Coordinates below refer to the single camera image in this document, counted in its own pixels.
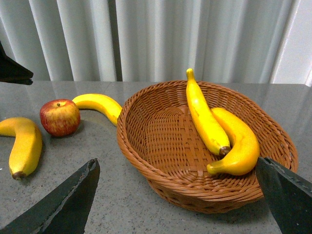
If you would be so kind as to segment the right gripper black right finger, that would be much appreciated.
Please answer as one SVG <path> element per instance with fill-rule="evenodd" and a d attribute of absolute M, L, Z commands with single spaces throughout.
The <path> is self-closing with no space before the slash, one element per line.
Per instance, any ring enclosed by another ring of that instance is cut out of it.
<path fill-rule="evenodd" d="M 312 232 L 312 184 L 271 158 L 257 160 L 255 174 L 283 234 Z"/>

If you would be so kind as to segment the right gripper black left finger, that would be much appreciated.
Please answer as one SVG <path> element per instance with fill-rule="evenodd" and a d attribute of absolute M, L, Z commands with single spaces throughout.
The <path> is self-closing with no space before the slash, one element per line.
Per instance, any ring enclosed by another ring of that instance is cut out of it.
<path fill-rule="evenodd" d="M 83 234 L 98 186 L 91 159 L 42 200 L 0 230 L 2 234 Z"/>

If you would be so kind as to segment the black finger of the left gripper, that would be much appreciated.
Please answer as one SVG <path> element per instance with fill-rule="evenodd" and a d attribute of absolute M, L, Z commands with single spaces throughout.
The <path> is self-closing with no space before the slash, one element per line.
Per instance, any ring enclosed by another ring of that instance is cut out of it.
<path fill-rule="evenodd" d="M 34 73 L 8 57 L 0 44 L 0 81 L 31 85 Z"/>

